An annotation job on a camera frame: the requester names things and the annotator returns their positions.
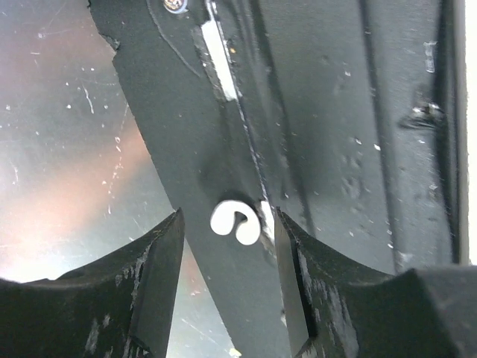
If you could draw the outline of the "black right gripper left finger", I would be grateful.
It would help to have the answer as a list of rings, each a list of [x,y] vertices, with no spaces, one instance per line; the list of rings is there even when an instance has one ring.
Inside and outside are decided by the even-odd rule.
[[[55,280],[1,282],[3,357],[164,357],[183,255],[176,211]]]

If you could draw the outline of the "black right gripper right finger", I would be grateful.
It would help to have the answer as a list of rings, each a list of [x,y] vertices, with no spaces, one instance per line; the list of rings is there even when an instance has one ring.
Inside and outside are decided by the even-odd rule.
[[[275,218],[275,248],[293,357],[474,357],[476,268],[389,275]]]

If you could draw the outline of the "white earbud one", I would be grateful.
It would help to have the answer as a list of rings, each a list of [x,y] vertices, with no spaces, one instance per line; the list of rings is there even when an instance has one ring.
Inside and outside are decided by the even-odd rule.
[[[262,232],[254,209],[243,201],[225,200],[218,203],[210,217],[212,231],[220,236],[231,233],[242,245],[253,245]]]

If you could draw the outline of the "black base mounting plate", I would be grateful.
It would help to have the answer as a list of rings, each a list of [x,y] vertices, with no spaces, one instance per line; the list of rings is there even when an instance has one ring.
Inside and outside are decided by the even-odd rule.
[[[389,275],[470,266],[462,1],[92,1],[130,110],[235,348],[291,354],[286,213]],[[259,217],[253,245],[209,225]]]

